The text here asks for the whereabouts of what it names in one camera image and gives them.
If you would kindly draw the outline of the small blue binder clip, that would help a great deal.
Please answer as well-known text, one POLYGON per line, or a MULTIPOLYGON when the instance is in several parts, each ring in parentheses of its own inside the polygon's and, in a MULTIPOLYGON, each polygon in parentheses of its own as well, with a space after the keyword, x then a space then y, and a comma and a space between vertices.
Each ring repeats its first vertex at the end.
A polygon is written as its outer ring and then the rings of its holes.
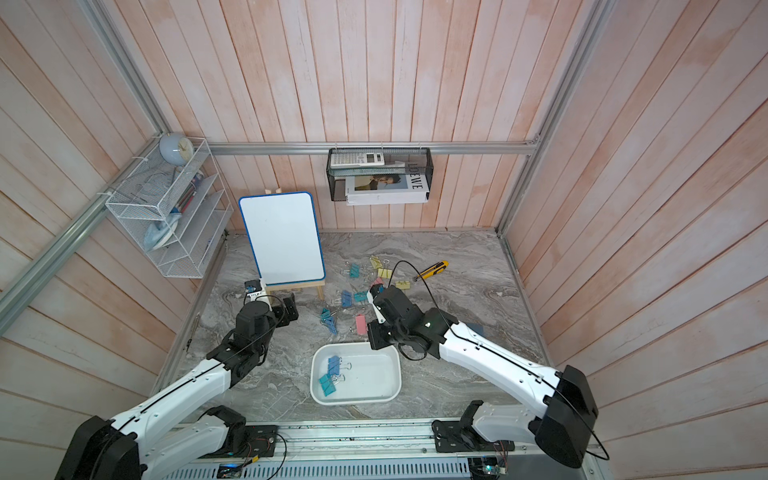
POLYGON ((343 308, 350 308, 353 305, 353 295, 347 290, 341 291, 340 299, 343 308))

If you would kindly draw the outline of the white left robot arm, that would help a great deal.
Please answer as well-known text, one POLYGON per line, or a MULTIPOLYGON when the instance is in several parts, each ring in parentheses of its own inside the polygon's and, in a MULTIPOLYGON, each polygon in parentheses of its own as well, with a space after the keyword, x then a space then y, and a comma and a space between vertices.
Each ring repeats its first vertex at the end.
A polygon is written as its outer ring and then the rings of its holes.
POLYGON ((178 425, 262 365, 274 331, 298 319, 293 295, 275 305, 271 299, 264 294, 245 302, 234 329, 179 380, 108 420, 93 416, 83 422, 57 478, 161 479, 209 454, 251 454, 268 446, 268 435, 250 439, 244 416, 226 406, 208 409, 190 426, 178 425))

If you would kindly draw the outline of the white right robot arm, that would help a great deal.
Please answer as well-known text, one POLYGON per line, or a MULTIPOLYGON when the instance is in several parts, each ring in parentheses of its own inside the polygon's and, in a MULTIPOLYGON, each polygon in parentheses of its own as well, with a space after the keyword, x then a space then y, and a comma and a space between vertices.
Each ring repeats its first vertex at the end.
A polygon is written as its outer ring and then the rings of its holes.
POLYGON ((599 415, 583 372, 572 366, 557 370, 515 355, 438 307, 422 311, 395 286, 374 285, 367 298, 377 317, 368 326, 372 349, 410 348, 461 366, 526 409, 520 413, 513 406, 473 401, 459 420, 433 421, 438 452, 481 452, 532 443, 565 467, 582 466, 599 415))

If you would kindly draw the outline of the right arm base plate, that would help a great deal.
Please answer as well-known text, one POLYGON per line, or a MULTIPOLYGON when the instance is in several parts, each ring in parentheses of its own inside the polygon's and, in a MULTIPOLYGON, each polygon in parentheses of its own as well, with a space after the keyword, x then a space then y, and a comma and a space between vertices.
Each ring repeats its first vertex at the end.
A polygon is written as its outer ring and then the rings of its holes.
POLYGON ((496 452, 515 450, 512 441, 490 442, 483 439, 471 426, 461 421, 434 420, 431 423, 435 449, 438 453, 496 452))

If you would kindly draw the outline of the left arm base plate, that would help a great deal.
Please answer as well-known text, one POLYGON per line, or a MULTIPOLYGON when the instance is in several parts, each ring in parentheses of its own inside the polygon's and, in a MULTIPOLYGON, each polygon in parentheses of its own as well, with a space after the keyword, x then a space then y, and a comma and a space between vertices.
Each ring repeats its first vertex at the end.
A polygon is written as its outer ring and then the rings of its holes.
POLYGON ((230 429, 223 445, 204 458, 273 457, 277 438, 277 425, 242 425, 230 429))

